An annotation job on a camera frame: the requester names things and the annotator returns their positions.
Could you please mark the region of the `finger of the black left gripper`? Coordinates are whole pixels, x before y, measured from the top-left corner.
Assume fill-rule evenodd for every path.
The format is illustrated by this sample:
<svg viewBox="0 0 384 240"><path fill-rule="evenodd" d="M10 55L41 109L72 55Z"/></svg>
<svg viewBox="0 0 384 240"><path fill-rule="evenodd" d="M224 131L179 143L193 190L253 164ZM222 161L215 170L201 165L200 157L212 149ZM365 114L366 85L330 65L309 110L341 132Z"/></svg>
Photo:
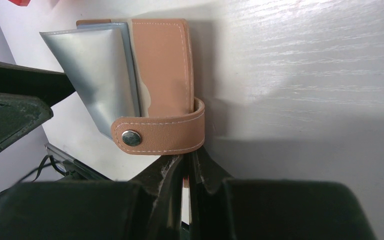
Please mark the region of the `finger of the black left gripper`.
<svg viewBox="0 0 384 240"><path fill-rule="evenodd" d="M0 93L37 97L52 107L75 91L65 73L0 62Z"/></svg>
<svg viewBox="0 0 384 240"><path fill-rule="evenodd" d="M0 153L52 117L38 97L0 93Z"/></svg>

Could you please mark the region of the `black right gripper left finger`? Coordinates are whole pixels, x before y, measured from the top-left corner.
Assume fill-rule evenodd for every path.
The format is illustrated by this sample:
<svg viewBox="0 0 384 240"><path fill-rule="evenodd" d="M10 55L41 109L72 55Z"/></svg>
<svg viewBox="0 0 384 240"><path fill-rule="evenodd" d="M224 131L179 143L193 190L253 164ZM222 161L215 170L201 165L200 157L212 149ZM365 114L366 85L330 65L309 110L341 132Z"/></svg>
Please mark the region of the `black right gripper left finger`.
<svg viewBox="0 0 384 240"><path fill-rule="evenodd" d="M163 155L134 176L140 186L131 235L138 240L179 240L182 232L183 155Z"/></svg>

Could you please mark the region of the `tan leather card holder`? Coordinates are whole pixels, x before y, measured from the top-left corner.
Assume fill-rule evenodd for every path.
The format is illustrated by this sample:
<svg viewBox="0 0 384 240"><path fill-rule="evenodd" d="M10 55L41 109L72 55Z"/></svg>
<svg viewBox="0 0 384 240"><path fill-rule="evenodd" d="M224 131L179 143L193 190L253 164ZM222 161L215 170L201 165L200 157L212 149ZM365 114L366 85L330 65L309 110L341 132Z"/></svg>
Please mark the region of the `tan leather card holder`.
<svg viewBox="0 0 384 240"><path fill-rule="evenodd" d="M40 36L98 130L130 155L181 155L205 141L182 18L79 20Z"/></svg>

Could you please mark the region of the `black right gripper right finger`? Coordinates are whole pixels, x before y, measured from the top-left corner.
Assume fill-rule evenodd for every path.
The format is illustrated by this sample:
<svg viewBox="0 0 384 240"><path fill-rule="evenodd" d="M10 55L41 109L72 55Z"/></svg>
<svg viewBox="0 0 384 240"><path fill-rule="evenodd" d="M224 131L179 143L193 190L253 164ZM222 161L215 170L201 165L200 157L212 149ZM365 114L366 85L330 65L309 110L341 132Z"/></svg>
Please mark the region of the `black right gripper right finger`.
<svg viewBox="0 0 384 240"><path fill-rule="evenodd" d="M204 147L188 154L189 232L192 240L236 240L226 180L232 179Z"/></svg>

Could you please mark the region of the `red bin with black card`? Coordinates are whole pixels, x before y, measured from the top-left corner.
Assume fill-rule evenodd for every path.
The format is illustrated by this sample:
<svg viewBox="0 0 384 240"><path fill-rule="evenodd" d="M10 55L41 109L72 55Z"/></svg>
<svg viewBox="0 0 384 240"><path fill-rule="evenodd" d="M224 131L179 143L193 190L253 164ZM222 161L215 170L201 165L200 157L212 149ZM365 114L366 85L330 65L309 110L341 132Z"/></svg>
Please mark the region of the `red bin with black card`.
<svg viewBox="0 0 384 240"><path fill-rule="evenodd" d="M8 1L19 7L27 7L31 2L31 0L8 0Z"/></svg>

